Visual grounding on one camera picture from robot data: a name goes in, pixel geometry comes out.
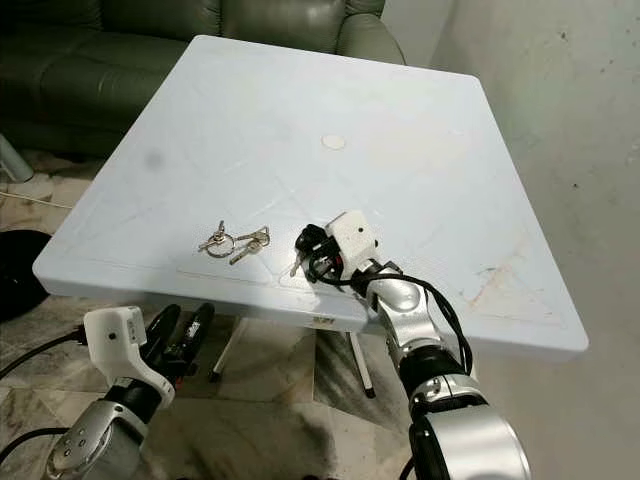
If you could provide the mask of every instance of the white plastic table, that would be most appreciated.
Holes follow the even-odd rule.
[[[476,78],[216,37],[191,42],[34,272],[59,295],[374,331],[352,294],[289,275],[301,229],[349,209],[474,347],[586,348]],[[271,245],[234,266],[198,253],[223,219]]]

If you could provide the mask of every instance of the white wall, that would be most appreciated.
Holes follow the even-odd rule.
[[[409,65],[427,67],[453,0],[387,0],[382,21],[400,44]]]
[[[480,379],[534,478],[638,478],[640,1],[458,1],[434,65],[480,78],[591,341]]]

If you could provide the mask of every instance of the circular mark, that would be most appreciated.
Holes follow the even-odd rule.
[[[347,144],[340,135],[325,135],[322,137],[322,144],[331,150],[342,150]]]

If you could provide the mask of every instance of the sofa armrest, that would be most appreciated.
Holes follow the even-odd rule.
[[[406,64],[396,39],[384,23],[370,13],[351,15],[345,19],[338,37],[336,53],[346,57]]]

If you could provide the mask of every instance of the black wire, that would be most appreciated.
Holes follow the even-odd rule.
[[[465,372],[467,373],[467,375],[471,374],[471,369],[473,368],[473,352],[471,351],[471,346],[469,345],[469,342],[467,341],[466,337],[464,336],[464,333],[462,332],[462,327],[460,326],[458,315],[456,314],[455,310],[453,309],[449,301],[446,299],[446,297],[442,295],[442,293],[440,293],[437,288],[435,288],[433,285],[431,285],[429,282],[425,280],[412,277],[410,275],[400,274],[400,273],[374,273],[371,275],[364,274],[357,277],[352,277],[349,280],[335,280],[332,278],[326,278],[325,276],[318,274],[317,270],[315,269],[315,262],[323,254],[324,252],[320,248],[318,250],[315,250],[310,255],[309,273],[313,277],[315,277],[319,282],[326,283],[327,285],[333,285],[336,287],[342,287],[342,286],[353,287],[354,285],[363,284],[363,283],[366,284],[374,280],[403,280],[405,282],[411,282],[416,285],[419,285],[425,290],[425,292],[431,293],[434,300],[436,301],[436,304],[438,305],[438,308],[442,312],[442,316],[444,317],[444,319],[447,321],[447,323],[453,330],[453,333],[455,333],[456,335],[456,339],[458,340],[459,353],[460,353],[460,363],[464,368]]]
[[[4,367],[2,370],[0,370],[0,380],[2,380],[4,377],[6,377],[7,374],[11,370],[13,370],[14,368],[18,367],[19,365],[22,365],[24,362],[29,360],[31,357],[34,357],[37,354],[42,353],[45,350],[50,349],[51,347],[55,347],[56,345],[60,345],[61,343],[68,342],[70,340],[79,340],[78,330],[75,330],[75,331],[73,331],[71,333],[67,333],[66,335],[63,335],[63,336],[58,337],[58,338],[56,338],[54,340],[51,340],[50,342],[47,342],[47,343],[45,343],[43,345],[40,345],[39,347],[36,347],[33,350],[28,351],[27,353],[25,353],[21,357],[17,358],[13,362],[11,362],[9,365]]]
[[[413,470],[414,463],[415,462],[413,461],[413,457],[411,457],[402,469],[402,472],[400,472],[398,480],[407,480],[407,478],[409,478],[409,474],[411,473],[411,470]]]
[[[2,465],[2,462],[6,460],[11,452],[13,452],[19,445],[26,442],[27,440],[44,435],[62,435],[63,433],[66,433],[67,430],[69,429],[66,427],[39,428],[37,430],[33,430],[31,432],[20,435],[13,442],[2,449],[2,452],[0,452],[0,465]]]

